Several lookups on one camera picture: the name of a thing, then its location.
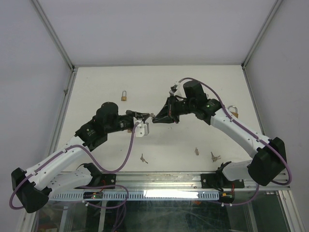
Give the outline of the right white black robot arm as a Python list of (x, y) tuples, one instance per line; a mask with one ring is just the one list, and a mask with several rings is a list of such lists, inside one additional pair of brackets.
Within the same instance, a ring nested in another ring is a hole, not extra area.
[(179, 123), (182, 115), (194, 114), (197, 119), (219, 129), (240, 145), (251, 157), (248, 161), (222, 163), (207, 183), (215, 189), (229, 186), (238, 179), (251, 179), (260, 186), (269, 183), (285, 186), (292, 175), (286, 161), (285, 144), (279, 137), (270, 139), (247, 128), (224, 106), (221, 98), (208, 98), (206, 84), (184, 78), (170, 88), (169, 97), (153, 123)]

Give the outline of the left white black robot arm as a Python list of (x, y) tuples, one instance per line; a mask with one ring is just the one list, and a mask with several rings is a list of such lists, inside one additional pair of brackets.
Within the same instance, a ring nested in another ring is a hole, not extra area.
[[(45, 206), (49, 199), (73, 188), (97, 188), (102, 173), (115, 174), (126, 165), (135, 137), (149, 132), (147, 119), (150, 113), (126, 110), (118, 113), (118, 105), (105, 102), (90, 121), (82, 125), (59, 150), (36, 165), (11, 173), (13, 192), (9, 206), (13, 210), (25, 209), (34, 213)], [(92, 151), (108, 139), (108, 134), (131, 131), (127, 155), (115, 170), (103, 168), (92, 155)]]

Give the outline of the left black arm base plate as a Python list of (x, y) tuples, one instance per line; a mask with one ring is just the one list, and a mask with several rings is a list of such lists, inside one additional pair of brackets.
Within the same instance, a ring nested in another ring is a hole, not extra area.
[(116, 174), (100, 174), (93, 177), (89, 184), (77, 187), (78, 189), (115, 189)]

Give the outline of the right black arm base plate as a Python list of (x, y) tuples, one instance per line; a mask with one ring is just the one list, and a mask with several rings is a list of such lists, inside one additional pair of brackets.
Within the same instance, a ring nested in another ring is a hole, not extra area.
[(223, 189), (242, 189), (245, 187), (244, 182), (240, 180), (229, 181), (224, 175), (209, 173), (201, 174), (201, 186), (203, 189), (216, 189), (223, 191)]

